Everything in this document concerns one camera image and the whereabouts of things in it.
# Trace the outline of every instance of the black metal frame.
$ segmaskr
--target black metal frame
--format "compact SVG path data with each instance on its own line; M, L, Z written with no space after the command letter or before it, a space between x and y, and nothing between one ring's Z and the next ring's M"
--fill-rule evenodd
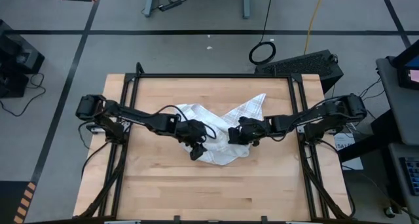
M132 80L134 80L134 84L133 84L133 89L132 89L132 95L131 95L131 101L130 101L130 107L134 108L135 106L135 102L136 102L136 96L137 96L137 90L138 90L138 86L139 86L139 80L141 78L233 78L233 79L237 79L237 78L243 78L243 79L254 79L254 78L258 78L258 79L287 79L288 82L288 87L289 87L289 95L290 95L290 99L291 99L291 106L293 109L293 113L298 113L298 106L297 106L297 99L295 97L295 89L294 89L294 82L297 83L298 87L299 87L299 94L300 94L300 99L301 99L301 105L302 105L302 110L307 110L308 106L307 106L307 101L306 101L306 96L305 96L305 91L304 91L304 85L302 82L302 77L301 74L281 74L281 75L254 75L254 74L159 74L159 73L144 73L144 70L142 69L142 67L138 64L137 65L137 73L127 73L125 74L125 78L124 78L124 85L122 87L122 95L120 98L120 103L122 105L125 104L126 102L126 97L127 97L127 93L128 93L128 88L130 86L130 82ZM130 130L126 132L126 142L124 144L122 144L122 150L121 150L121 154L120 154L120 160L123 161L123 163L125 163L126 161L126 154L127 154L127 150L128 150L128 143L129 143L129 133ZM303 162L306 161L307 156L306 156L306 150L305 150L305 144L302 142L301 140L301 136L297 136L297 140L299 143L299 153L300 153L300 157L301 157L301 162L302 162L302 166ZM109 161L108 161L108 165L107 165L107 171L106 171L106 177L105 177L105 182L104 185L109 185L107 184L110 180L111 174L113 173L113 167L114 167L114 163L115 163L115 157L116 157L116 153L117 153L117 145L112 144L112 148L111 148L111 152L109 154ZM316 147L311 146L310 147L310 153L311 153L311 158L312 158L312 165L313 165L313 172L316 175L319 183L321 185L323 185L322 183L322 179L321 179L321 172L320 172L320 167L319 167L319 160L318 160L318 156L317 156L317 152L316 152ZM310 180L310 178L308 177L307 173L305 172L305 170L303 169L303 176L304 176L304 184L305 184L305 189L306 189L306 197L307 197L307 202L308 202L308 209L310 212L310 219L313 222L318 222L318 223L365 223L365 224L372 224L372 222L368 222L368 221L352 221L352 220L347 220L347 219L329 219L329 211L328 211L328 207L326 202L324 201L323 197L319 196L319 201L320 201L320 205L321 205L321 212L322 212L322 216L323 217L318 217L316 214L316 204L314 202L314 196L313 196L313 191L312 191L312 182ZM98 217L82 217L79 219L79 222L77 222L78 218L73 219L73 220L61 220L61 221L54 221L54 222L48 222L48 223L89 223L89 220L91 219L92 223L95 223L94 221L97 221L98 218L104 218L104 219L108 219L110 220L116 220L116 216L117 216L117 212L118 212L118 204L119 204L119 198L120 198L120 192L122 189L122 180L123 180L123 171L119 174L119 177L116 180L116 185L115 185L115 195L113 197L113 201L112 201L112 208L111 208L111 215L108 216L104 216L105 214L105 209L106 209L106 202L107 202L107 196L105 196L105 198L102 200L100 207L99 207L99 212L98 212ZM181 217L180 216L174 216L173 220L141 220L141 223L208 223L208 221L181 221ZM286 223L285 221L268 221L267 216L262 216L260 221L219 221L218 223L247 223L247 224L267 224L267 223Z

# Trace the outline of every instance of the wooden tabletop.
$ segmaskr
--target wooden tabletop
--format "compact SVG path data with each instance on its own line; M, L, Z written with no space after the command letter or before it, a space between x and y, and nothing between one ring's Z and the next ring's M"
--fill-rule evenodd
M108 75L103 95L119 101L123 79L124 75ZM324 99L317 75L303 75L303 81L309 107ZM221 116L261 93L266 93L263 115L293 113L286 79L140 79L136 109L154 113L168 104L200 103ZM103 134L93 136L89 154L103 145L104 139ZM332 136L324 140L334 144ZM109 151L110 146L88 163L75 215L82 213L102 188ZM324 145L318 145L317 151L324 187L349 214L337 155ZM180 215L182 220L258 221L266 215L270 221L308 221L299 159L294 132L279 143L262 139L260 146L251 147L247 158L216 166L191 161L177 140L134 125L117 218L172 220ZM321 217L318 194L313 190ZM112 197L113 192L108 198L107 214Z

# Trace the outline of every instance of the gray floor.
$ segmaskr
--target gray floor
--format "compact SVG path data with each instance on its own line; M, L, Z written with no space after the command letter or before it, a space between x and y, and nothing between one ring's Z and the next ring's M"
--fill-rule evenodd
M145 0L101 0L92 29L262 29L267 1L251 0L251 18L243 20L242 0L189 0L167 12L155 11L151 18L141 14ZM415 11L419 7L415 0L391 2L403 27L418 31ZM317 0L272 0L267 29L307 30L316 3ZM14 29L83 30L91 8L92 3L74 1L0 0L0 19ZM397 31L383 0L324 0L313 29ZM24 37L46 56L41 72L45 73L47 93L36 99L20 118L0 111L0 180L31 178L81 40L80 35ZM147 73L252 73L254 66L247 55L260 38L260 35L89 35L26 221L71 217L87 154L77 133L80 122L74 112L82 95L101 93L106 74L133 72L136 62L141 62ZM267 35L264 39L274 40L275 59L281 60L301 55L306 37ZM409 39L414 42L419 37ZM396 55L404 48L397 35L315 35L310 40L309 52L329 49L338 55L345 75L336 85L336 96L360 93L378 78L375 60ZM262 58L266 54L261 50L257 55ZM382 86L377 86L369 95L380 91ZM24 98L4 103L19 111L34 94L36 90L28 90ZM385 95L365 104L376 117L389 108ZM359 129L368 132L371 121L368 117ZM373 167L368 165L367 170L374 170ZM374 187L355 174L345 176L355 198L357 218L409 223L405 215L387 219L381 212L386 204Z

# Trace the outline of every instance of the white towel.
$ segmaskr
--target white towel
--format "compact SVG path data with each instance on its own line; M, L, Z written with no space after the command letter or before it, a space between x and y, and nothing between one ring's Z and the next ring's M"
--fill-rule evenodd
M240 117L262 120L262 103L265 96L266 94L260 94L222 117L211 113L198 103L177 105L188 119L202 121L212 127L217 134L217 139L215 140L207 137L206 142L203 144L207 151L198 160L211 164L226 165L238 157L244 158L249 156L250 145L233 145L228 143L228 128L238 126ZM207 128L206 130L209 135L213 134L210 129ZM188 153L192 151L192 148L184 143L181 143L181 145Z

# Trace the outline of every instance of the white cloth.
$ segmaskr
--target white cloth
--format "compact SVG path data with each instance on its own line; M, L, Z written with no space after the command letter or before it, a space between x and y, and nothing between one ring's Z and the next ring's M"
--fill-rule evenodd
M238 126L238 119L242 116L262 120L262 103L265 96L266 94L260 94L222 117L211 113L198 103L177 105L188 119L202 121L212 127L217 134L215 140L207 137L206 142L203 143L207 151L198 160L212 164L226 165L238 157L247 157L249 155L250 145L229 144L228 128ZM213 135L210 129L207 128L206 130L209 135ZM184 143L181 143L181 145L188 153L192 151L190 146L186 146Z

